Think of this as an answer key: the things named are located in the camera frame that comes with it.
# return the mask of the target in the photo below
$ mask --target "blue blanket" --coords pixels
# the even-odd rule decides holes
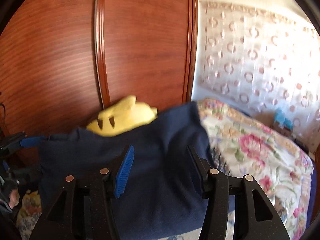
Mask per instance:
[[[81,128],[52,135],[39,146],[43,206],[67,175],[79,178],[93,167],[99,171],[126,144],[134,146],[135,159],[125,192],[112,201],[121,239],[158,239],[200,228],[207,201],[194,190],[186,146],[193,145],[201,158],[213,163],[195,103],[172,108],[151,124],[115,137]]]

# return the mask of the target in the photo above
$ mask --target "wood grain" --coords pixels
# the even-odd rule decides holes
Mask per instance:
[[[159,110],[180,105],[188,51],[188,0],[105,0],[110,101],[133,94]]]
[[[26,0],[0,36],[0,101],[13,134],[68,132],[101,110],[95,0]],[[25,164],[36,160],[23,153]]]

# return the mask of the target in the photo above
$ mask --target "sheer curtain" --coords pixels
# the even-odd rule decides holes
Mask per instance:
[[[294,134],[315,151],[320,141],[318,33],[271,11],[199,2],[193,98],[213,96],[270,125],[281,108]]]

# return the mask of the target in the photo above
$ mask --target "floral bedspread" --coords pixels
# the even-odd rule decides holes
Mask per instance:
[[[312,162],[291,140],[216,100],[198,102],[217,167],[242,178],[251,174],[276,208],[290,239],[306,228]],[[233,239],[235,212],[229,213],[226,240]],[[161,240],[198,239],[201,228]]]

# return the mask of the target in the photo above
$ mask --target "yellow object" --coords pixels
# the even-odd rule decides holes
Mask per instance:
[[[157,118],[156,108],[136,101],[135,96],[127,96],[117,104],[101,111],[98,119],[87,126],[87,130],[101,136],[115,136],[151,123]]]

